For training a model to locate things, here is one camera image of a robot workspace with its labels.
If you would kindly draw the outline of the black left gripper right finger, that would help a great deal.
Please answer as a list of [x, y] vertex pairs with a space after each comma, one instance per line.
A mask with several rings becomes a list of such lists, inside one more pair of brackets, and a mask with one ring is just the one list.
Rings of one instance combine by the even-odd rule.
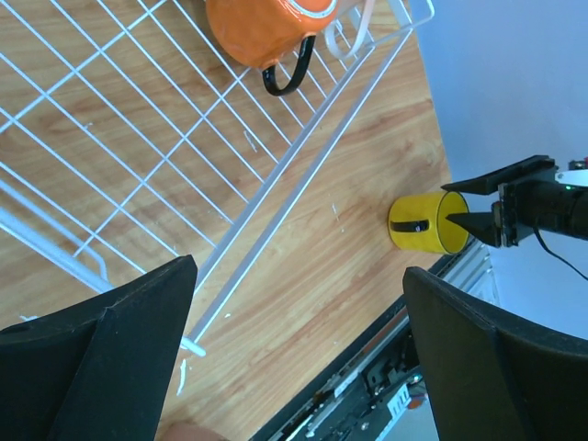
[[587, 342], [413, 266], [403, 297], [442, 440], [584, 440]]

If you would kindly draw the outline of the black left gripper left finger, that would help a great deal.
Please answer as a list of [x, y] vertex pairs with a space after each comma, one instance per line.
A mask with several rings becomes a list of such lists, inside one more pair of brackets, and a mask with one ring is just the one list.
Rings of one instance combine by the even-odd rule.
[[2, 439], [154, 439], [197, 275], [180, 256], [3, 329]]

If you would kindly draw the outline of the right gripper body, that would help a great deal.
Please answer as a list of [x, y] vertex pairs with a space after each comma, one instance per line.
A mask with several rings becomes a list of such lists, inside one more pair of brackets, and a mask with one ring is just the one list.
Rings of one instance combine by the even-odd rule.
[[492, 209], [499, 247], [517, 246], [541, 231], [587, 239], [586, 187], [548, 181], [504, 184]]

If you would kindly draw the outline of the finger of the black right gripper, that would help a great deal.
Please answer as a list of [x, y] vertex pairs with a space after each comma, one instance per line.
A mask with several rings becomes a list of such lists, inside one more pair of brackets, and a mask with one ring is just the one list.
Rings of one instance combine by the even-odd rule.
[[458, 225], [482, 243], [489, 246], [499, 245], [499, 228], [490, 212], [453, 213], [447, 215], [446, 219]]
[[516, 179], [530, 176], [543, 170], [551, 170], [555, 160], [547, 155], [533, 155], [525, 160], [507, 165], [486, 175], [442, 185], [447, 192], [461, 192], [487, 196], [498, 191], [499, 185], [510, 184]]

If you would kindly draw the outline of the yellow glass mug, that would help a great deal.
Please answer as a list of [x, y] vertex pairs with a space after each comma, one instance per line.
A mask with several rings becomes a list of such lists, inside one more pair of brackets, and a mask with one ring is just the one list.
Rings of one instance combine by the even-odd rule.
[[466, 199], [457, 192], [404, 196], [390, 206], [389, 235], [401, 250], [458, 254], [466, 246], [469, 233], [447, 217], [468, 212]]

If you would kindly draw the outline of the orange glass mug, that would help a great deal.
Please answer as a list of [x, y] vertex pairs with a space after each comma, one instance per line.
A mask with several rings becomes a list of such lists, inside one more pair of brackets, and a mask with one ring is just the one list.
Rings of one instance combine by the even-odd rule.
[[[206, 16], [212, 34], [235, 61], [261, 71], [272, 96], [295, 92], [302, 83], [319, 32], [338, 12], [330, 0], [209, 0]], [[299, 50], [288, 83], [280, 86], [276, 68], [281, 59]]]

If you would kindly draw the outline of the small white pink-handled cup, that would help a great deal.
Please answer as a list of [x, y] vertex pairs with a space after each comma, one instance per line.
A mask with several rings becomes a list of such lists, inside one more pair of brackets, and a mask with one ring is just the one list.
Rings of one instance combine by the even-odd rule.
[[163, 441], [226, 441], [217, 432], [197, 424], [179, 422], [171, 424], [165, 431]]

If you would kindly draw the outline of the pink mug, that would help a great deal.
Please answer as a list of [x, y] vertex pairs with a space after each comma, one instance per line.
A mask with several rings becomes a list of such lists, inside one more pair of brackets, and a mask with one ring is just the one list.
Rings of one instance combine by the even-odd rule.
[[323, 32], [327, 50], [334, 58], [353, 58], [368, 36], [368, 27], [376, 2], [374, 0], [340, 0], [336, 18]]

